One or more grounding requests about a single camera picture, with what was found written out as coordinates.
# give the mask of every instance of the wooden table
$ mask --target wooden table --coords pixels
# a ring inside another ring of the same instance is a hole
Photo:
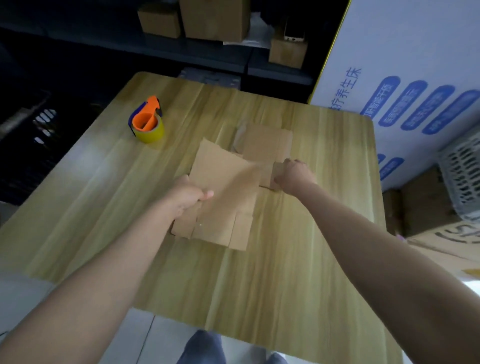
[[[150,95],[160,99],[166,135],[144,145],[127,119]],[[293,130],[292,156],[384,227],[368,118],[138,73],[0,230],[3,263],[60,282],[189,172],[202,138],[228,149],[245,122]],[[400,348],[307,210],[259,189],[246,252],[168,235],[135,307],[316,363],[400,363]]]

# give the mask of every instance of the person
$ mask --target person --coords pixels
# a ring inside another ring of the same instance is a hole
[[[480,363],[480,300],[475,293],[329,196],[305,163],[285,160],[276,182],[308,209],[348,279],[414,363]],[[172,221],[212,195],[188,176],[179,178],[6,337],[0,363],[97,363]],[[283,363],[278,355],[269,360]],[[189,340],[179,359],[180,364],[224,362],[219,336],[205,331]]]

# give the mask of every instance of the leg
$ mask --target leg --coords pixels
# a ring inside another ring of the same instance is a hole
[[[288,362],[280,356],[277,352],[273,352],[272,355],[267,359],[265,364],[288,364]]]
[[[177,364],[226,364],[220,335],[204,330],[195,332]]]

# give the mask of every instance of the person's left hand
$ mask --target person's left hand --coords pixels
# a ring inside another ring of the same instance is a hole
[[[202,191],[190,182],[188,175],[184,174],[174,182],[164,199],[171,204],[174,218],[179,218],[185,209],[193,206],[197,201],[204,201],[212,196],[213,191]]]

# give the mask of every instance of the white poster board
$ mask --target white poster board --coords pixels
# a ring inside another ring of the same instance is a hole
[[[313,105],[369,115],[382,189],[480,121],[480,1],[352,0]]]

